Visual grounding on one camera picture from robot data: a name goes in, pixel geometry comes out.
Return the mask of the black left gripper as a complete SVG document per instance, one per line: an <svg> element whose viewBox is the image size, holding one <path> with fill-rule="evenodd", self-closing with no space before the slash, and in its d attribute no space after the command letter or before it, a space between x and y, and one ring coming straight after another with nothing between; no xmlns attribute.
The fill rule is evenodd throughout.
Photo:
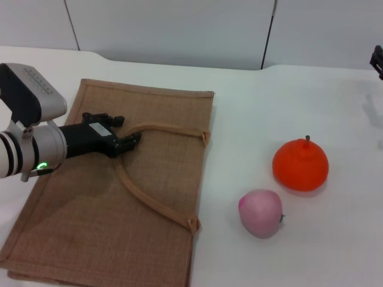
<svg viewBox="0 0 383 287"><path fill-rule="evenodd" d="M124 116L112 117L107 113L85 112L82 114L82 123L59 127L66 140L66 158L93 152L114 158L134 150L141 140L142 133L132 133L118 139L115 132L108 127L122 126L123 123Z"/></svg>

